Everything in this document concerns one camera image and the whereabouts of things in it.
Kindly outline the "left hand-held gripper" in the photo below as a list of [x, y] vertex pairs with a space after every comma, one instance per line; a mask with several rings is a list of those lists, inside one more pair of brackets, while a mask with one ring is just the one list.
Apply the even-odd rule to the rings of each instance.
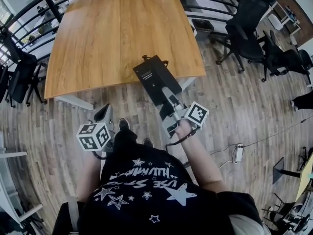
[[88, 124], [80, 125], [77, 140], [84, 151], [112, 152], [114, 123], [113, 108], [106, 104], [97, 111]]

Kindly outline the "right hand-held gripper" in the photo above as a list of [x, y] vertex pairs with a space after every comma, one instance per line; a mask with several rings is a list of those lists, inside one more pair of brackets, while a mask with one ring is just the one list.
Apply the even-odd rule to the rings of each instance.
[[182, 119], [188, 120], [193, 130], [202, 129], [209, 115], [208, 109], [195, 101], [190, 107], [187, 107], [178, 100], [177, 96], [168, 87], [163, 87], [162, 92], [167, 101], [163, 104], [159, 113], [162, 119], [162, 127], [170, 139]]

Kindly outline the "person's right hand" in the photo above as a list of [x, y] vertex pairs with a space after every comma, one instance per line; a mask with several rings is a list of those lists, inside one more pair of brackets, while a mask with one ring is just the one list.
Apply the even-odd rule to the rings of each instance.
[[190, 124], [190, 121], [187, 119], [181, 119], [178, 123], [178, 127], [175, 130], [175, 133], [179, 140], [183, 139], [185, 136], [188, 136], [193, 131], [193, 128]]

